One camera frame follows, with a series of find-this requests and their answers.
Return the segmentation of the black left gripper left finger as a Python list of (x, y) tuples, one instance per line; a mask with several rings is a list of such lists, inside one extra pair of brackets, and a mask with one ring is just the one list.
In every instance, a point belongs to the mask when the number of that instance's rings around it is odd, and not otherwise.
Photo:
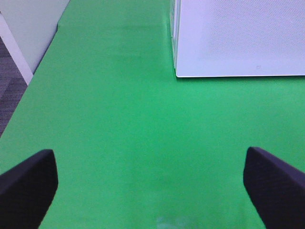
[(41, 150), (0, 176), (0, 227), (37, 229), (58, 188), (54, 151)]

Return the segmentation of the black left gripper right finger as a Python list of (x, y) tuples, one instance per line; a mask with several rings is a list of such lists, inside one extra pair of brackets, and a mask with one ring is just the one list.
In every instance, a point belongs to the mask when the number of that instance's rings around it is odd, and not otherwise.
[(267, 229), (305, 227), (305, 174), (259, 147), (246, 152), (243, 183)]

